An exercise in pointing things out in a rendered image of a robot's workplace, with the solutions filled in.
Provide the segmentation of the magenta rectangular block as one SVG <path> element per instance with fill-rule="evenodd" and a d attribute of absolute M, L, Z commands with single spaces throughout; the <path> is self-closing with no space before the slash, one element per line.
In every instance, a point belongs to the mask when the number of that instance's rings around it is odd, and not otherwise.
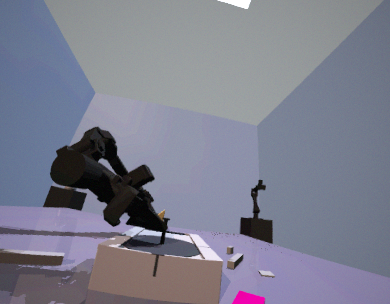
<path fill-rule="evenodd" d="M 239 291 L 232 304 L 265 304 L 265 298 Z"/>

